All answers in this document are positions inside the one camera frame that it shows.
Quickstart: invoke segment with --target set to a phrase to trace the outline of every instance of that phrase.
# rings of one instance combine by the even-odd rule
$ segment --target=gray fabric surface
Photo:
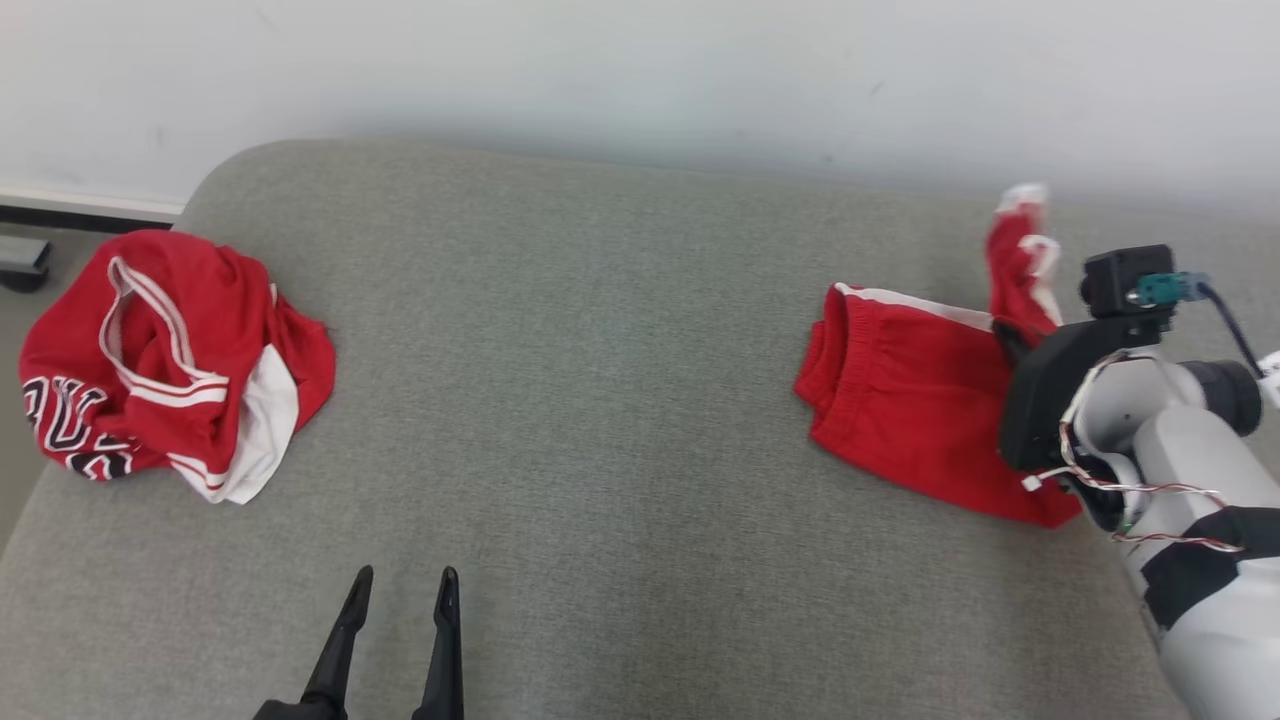
[[[250,717],[301,691],[366,562],[356,719],[416,706],[445,564],[472,717],[1179,716],[1084,521],[974,515],[806,439],[827,286],[983,307],[995,201],[390,142],[228,161],[179,228],[330,325],[337,391],[244,507],[47,470],[0,560],[4,716]],[[1082,258],[1170,242],[1280,345],[1274,232],[1050,229],[1073,318]],[[1234,356],[1210,310],[1178,328],[1175,356]]]

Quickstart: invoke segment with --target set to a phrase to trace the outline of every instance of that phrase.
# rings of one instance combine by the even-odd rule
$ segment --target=black object
[[[347,593],[347,601],[329,632],[329,639],[316,660],[311,680],[296,703],[269,700],[253,720],[347,720],[347,679],[356,633],[365,626],[369,598],[374,588],[374,569],[365,565]],[[462,719],[462,625],[458,609],[458,574],[444,569],[435,601],[435,648],[428,670],[422,706],[412,720]]]
[[[1128,296],[1137,290],[1143,275],[1172,272],[1174,251],[1167,245],[1126,247],[1094,255],[1084,261],[1080,300],[1089,306],[1089,315],[1097,319],[1140,316],[1157,307],[1171,310],[1174,304],[1143,307],[1132,302]]]
[[[0,287],[20,293],[32,293],[44,287],[49,279],[49,255],[54,246],[45,242],[40,254],[29,266],[19,269],[0,270]]]
[[[426,674],[422,706],[412,720],[462,720],[462,615],[458,574],[445,568],[435,598],[435,647]]]
[[[1216,593],[1239,575],[1245,560],[1280,556],[1280,510],[1275,507],[1224,507],[1192,523],[1187,537],[1219,538],[1244,548],[1219,552],[1202,544],[1171,543],[1142,566],[1147,580],[1143,601],[1161,629],[1174,623],[1199,601]]]
[[[1111,352],[1160,342],[1174,305],[1142,306],[1128,300],[1138,279],[1172,273],[1174,254],[1164,245],[1094,255],[1084,263],[1080,297],[1093,320],[1059,328],[1036,350],[1021,354],[1005,400],[1000,455],[1015,470],[1062,464],[1057,424],[1084,375]],[[1006,355],[1016,348],[1002,342]]]
[[[64,213],[61,210],[36,210],[33,208],[14,208],[0,205],[0,223],[32,225],[37,228],[65,228],[70,231],[102,232],[122,234],[142,229],[169,229],[173,223],[152,220],[131,220],[127,218],[105,218],[84,213]]]
[[[1235,360],[1190,360],[1179,363],[1190,370],[1204,391],[1204,407],[1226,420],[1240,437],[1262,424],[1262,392],[1249,370]]]

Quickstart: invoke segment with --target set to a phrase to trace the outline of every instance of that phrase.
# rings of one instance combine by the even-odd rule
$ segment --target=floor
[[[108,234],[0,223],[0,234],[52,243],[49,281],[32,295],[0,290],[0,552],[4,552],[45,459],[31,441],[18,386],[18,352],[36,318],[76,278]]]

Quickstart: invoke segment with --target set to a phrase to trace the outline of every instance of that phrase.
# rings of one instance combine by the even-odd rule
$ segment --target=red jersey
[[[100,482],[169,466],[210,502],[247,502],[333,391],[334,350],[257,260],[140,231],[36,322],[18,373],[52,460]]]

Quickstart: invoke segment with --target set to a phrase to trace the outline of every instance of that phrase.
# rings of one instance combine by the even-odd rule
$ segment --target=baseboard
[[[182,205],[0,184],[0,206],[172,225]]]

